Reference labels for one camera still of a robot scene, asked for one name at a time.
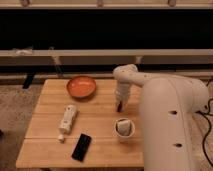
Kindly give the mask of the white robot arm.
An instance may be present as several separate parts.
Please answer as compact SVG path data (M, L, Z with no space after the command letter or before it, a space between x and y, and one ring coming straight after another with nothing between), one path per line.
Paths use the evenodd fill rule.
M210 94L205 83L179 75L140 72L134 64L116 67L113 76L119 109L125 108L133 85L141 88L144 171L197 171L187 115L206 108Z

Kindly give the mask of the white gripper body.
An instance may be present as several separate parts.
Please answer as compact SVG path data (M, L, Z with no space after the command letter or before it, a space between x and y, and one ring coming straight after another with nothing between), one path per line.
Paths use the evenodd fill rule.
M127 102L130 97L131 84L118 81L115 89L115 97L118 102Z

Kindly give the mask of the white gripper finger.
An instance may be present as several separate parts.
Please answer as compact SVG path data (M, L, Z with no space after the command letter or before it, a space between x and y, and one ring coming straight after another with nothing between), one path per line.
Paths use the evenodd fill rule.
M124 110L125 110L125 108L126 108L126 104L127 104L127 102L126 102L126 101L122 101L122 110L121 110L121 111L124 111Z
M119 104L120 104L120 101L116 101L116 111L119 112Z

